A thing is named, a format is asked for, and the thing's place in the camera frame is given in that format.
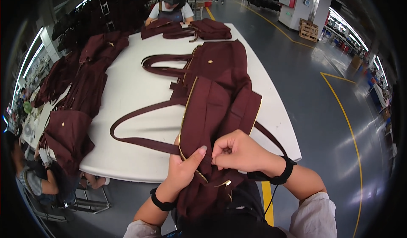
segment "factory floor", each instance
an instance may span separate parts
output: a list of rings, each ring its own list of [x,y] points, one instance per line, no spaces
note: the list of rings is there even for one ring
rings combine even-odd
[[[204,10],[204,17],[233,23],[252,47],[291,119],[302,154],[299,164],[321,176],[336,205],[337,236],[361,237],[383,201],[390,157],[385,123],[368,95],[367,78],[348,68],[351,58],[326,39],[314,43],[288,31],[276,12],[225,0]],[[68,224],[48,221],[48,226],[66,237],[122,237],[156,186],[111,180],[105,186],[110,209],[95,215],[69,212]],[[100,189],[88,195],[103,199]],[[288,230],[298,200],[283,186],[274,196],[269,224]],[[169,217],[162,234],[172,230]]]

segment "black cord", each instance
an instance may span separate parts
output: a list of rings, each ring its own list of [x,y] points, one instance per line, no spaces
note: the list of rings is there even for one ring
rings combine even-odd
[[[274,189],[274,191],[273,191],[273,193],[272,193],[272,199],[270,200],[270,203],[269,203],[269,205],[267,206],[267,209],[264,211],[264,215],[263,215],[263,219],[264,219],[264,220],[265,220],[265,217],[266,217],[266,213],[267,213],[267,211],[268,211],[269,208],[270,208],[270,205],[272,205],[272,201],[273,201],[273,198],[274,198],[274,194],[276,193],[277,187],[278,187],[278,185],[276,186],[276,188]]]

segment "sleeve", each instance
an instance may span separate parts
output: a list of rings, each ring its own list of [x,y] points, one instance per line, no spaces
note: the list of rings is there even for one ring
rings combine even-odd
[[[287,237],[296,238],[335,238],[335,204],[327,193],[319,192],[307,198],[291,216],[290,231],[283,230]]]
[[[33,191],[34,195],[39,196],[42,194],[42,181],[34,171],[27,171],[27,182],[30,189]]]
[[[184,11],[182,15],[184,19],[194,16],[194,12],[192,12],[192,9],[188,3],[186,3],[185,6],[182,7],[182,10]]]
[[[145,223],[142,220],[131,222],[123,238],[158,238],[161,237],[159,227]]]
[[[151,13],[149,15],[150,18],[156,19],[158,17],[158,12],[159,12],[159,8],[158,8],[158,3],[156,3],[153,7],[153,9],[151,10]]]

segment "black wristband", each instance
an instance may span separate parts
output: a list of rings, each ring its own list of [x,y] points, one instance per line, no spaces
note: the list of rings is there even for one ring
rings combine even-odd
[[[155,191],[157,190],[157,188],[154,188],[150,191],[151,194],[151,200],[153,201],[153,203],[163,212],[169,212],[170,210],[174,209],[177,205],[177,201],[173,202],[173,203],[169,203],[169,202],[165,202],[162,203],[160,202],[160,200],[157,199],[157,197],[155,196]]]
[[[271,184],[274,185],[281,185],[287,182],[287,179],[290,177],[292,171],[293,171],[293,166],[295,166],[297,163],[291,160],[287,156],[280,156],[285,160],[285,169],[282,172],[280,176],[275,176],[273,178],[268,177],[266,174],[260,171],[256,172],[249,172],[247,173],[247,178],[253,179],[253,180],[263,180],[263,181],[269,181]]]

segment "yellow floor line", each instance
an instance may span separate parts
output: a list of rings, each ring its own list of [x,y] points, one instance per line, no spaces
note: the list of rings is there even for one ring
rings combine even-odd
[[[261,189],[263,191],[263,204],[264,204],[264,210],[267,209],[267,206],[270,203],[270,200],[272,199],[272,188],[270,186],[269,181],[262,181],[261,182]],[[268,225],[274,226],[274,213],[273,213],[273,202],[271,203],[269,210],[266,213],[266,221]]]
[[[343,78],[343,77],[337,77],[337,76],[334,76],[334,75],[331,75],[331,74],[327,74],[327,73],[323,73],[323,72],[320,72],[320,73],[321,73],[321,75],[324,75],[324,76],[334,77],[334,78],[342,79],[342,80],[345,80],[345,81],[348,81],[348,82],[351,82],[351,83],[355,83],[354,81],[348,80],[348,79]]]
[[[212,21],[216,21],[216,20],[215,20],[215,17],[213,17],[212,12],[209,10],[209,7],[205,7],[205,8],[206,8],[206,11],[208,12],[210,18],[212,19]]]
[[[261,14],[259,14],[259,13],[257,13],[256,11],[254,11],[253,9],[251,9],[250,7],[247,7],[247,6],[245,6],[245,5],[243,5],[243,4],[241,4],[240,2],[237,2],[237,1],[235,1],[236,3],[238,3],[238,4],[240,4],[242,7],[245,7],[245,8],[247,8],[248,10],[250,10],[250,11],[252,11],[253,13],[255,13],[256,15],[258,15],[258,16],[260,16],[261,18],[263,18],[264,20],[266,20],[268,23],[270,23],[271,25],[273,25],[274,27],[276,27],[282,34],[284,34],[284,36],[286,36],[291,42],[293,42],[293,43],[297,43],[297,44],[300,44],[300,45],[303,45],[303,46],[306,46],[306,47],[309,47],[309,48],[315,48],[315,47],[313,47],[313,46],[309,46],[309,45],[307,45],[307,44],[304,44],[304,43],[301,43],[301,42],[298,42],[298,41],[295,41],[295,40],[293,40],[291,37],[289,37],[282,29],[280,29],[279,27],[277,27],[277,25],[275,25],[274,23],[272,23],[270,20],[268,20],[266,17],[264,17],[264,16],[262,16]]]
[[[359,203],[359,213],[357,215],[357,221],[356,221],[356,226],[355,226],[355,231],[353,232],[353,237],[355,237],[356,235],[356,230],[357,230],[357,226],[359,225],[359,219],[360,219],[360,211],[362,209],[362,198],[363,198],[363,182],[362,182],[362,165],[360,164],[360,156],[359,156],[359,150],[357,148],[357,144],[356,144],[356,139],[355,136],[353,134],[353,130],[352,127],[350,126],[349,123],[349,119],[348,116],[345,113],[345,110],[343,109],[342,103],[339,101],[338,96],[336,95],[335,91],[333,90],[332,86],[330,85],[330,83],[328,82],[327,78],[324,75],[325,73],[321,72],[322,77],[324,78],[325,82],[328,84],[329,88],[331,89],[333,95],[335,96],[336,100],[338,101],[339,106],[342,109],[343,115],[345,116],[346,122],[348,123],[349,126],[349,130],[350,130],[350,134],[352,135],[352,139],[353,139],[353,143],[355,145],[355,149],[356,149],[356,155],[357,155],[357,160],[359,162],[359,174],[360,174],[360,203]]]

